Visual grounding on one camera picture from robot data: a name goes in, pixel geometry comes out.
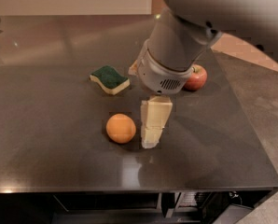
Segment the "floor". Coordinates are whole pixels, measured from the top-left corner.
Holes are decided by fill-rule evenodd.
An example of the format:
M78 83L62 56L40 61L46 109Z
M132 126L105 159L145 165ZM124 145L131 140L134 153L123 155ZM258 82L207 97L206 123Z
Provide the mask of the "floor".
M278 173L278 71L220 52L215 56ZM238 223L278 224L278 192Z

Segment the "white robotic arm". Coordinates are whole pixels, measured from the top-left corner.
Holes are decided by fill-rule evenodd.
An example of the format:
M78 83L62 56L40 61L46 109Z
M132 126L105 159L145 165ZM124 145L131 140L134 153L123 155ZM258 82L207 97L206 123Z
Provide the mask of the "white robotic arm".
M178 93L190 66L221 36L240 37L278 62L278 0L165 0L137 60L137 76L157 94Z

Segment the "sponge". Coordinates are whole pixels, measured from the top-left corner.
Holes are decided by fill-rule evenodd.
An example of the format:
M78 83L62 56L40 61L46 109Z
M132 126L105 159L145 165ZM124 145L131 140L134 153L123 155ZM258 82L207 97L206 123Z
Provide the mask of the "sponge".
M103 91L115 95L128 86L130 80L122 77L113 67L106 65L90 74L90 80L98 83Z

